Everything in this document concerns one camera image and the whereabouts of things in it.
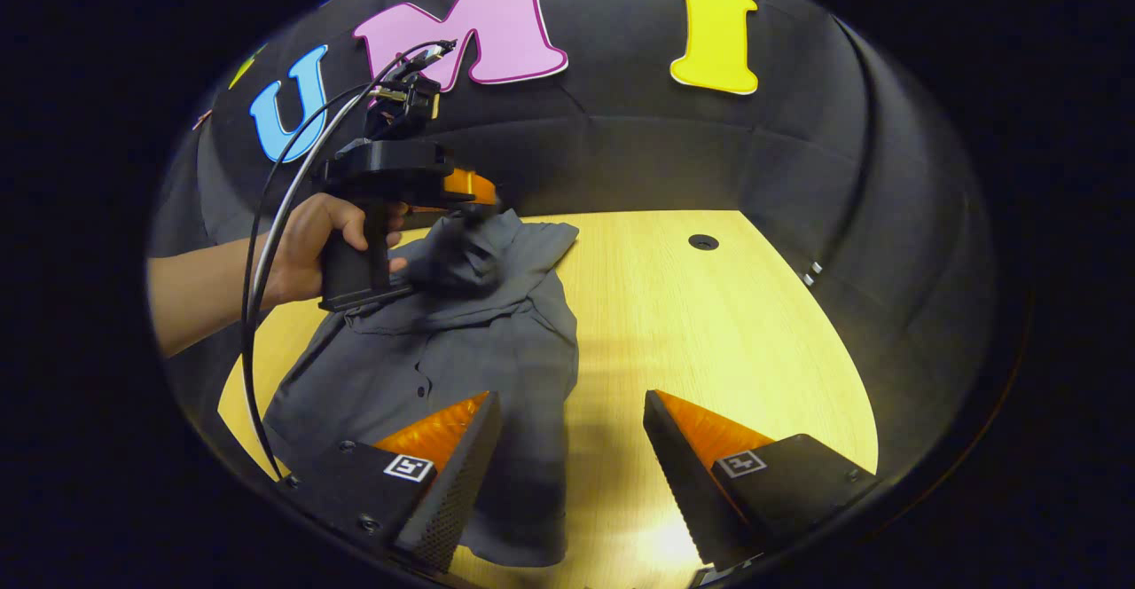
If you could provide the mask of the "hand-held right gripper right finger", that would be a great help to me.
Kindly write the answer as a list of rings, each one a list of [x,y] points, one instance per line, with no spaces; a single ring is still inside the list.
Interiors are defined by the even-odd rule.
[[[784,550],[878,483],[807,434],[774,440],[659,389],[642,426],[699,558],[716,571]]]

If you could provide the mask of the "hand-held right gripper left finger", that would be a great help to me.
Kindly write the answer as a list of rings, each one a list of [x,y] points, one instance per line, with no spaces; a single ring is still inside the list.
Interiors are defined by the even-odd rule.
[[[284,500],[365,557],[445,573],[503,426],[497,392],[463,399],[376,444],[343,440],[299,460]]]

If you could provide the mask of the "grey button-up shirt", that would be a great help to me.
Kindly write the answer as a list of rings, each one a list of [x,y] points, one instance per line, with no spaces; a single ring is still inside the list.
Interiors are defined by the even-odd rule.
[[[579,347],[556,269],[579,233],[507,210],[477,224],[444,216],[397,247],[407,267],[393,281],[415,291],[323,319],[266,412],[276,457],[292,465],[344,439],[376,444],[497,392],[501,437],[461,544],[502,566],[560,564]]]

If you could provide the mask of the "black backdrop cloth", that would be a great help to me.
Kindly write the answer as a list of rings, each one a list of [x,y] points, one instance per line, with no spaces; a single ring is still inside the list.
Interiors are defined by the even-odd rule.
[[[354,35],[371,22],[380,59]],[[466,40],[431,137],[523,216],[738,210],[812,294],[863,376],[881,476],[959,447],[997,318],[997,250],[962,140],[885,51],[810,0],[329,0],[205,96],[148,252],[250,233],[313,106],[387,58],[386,34]]]

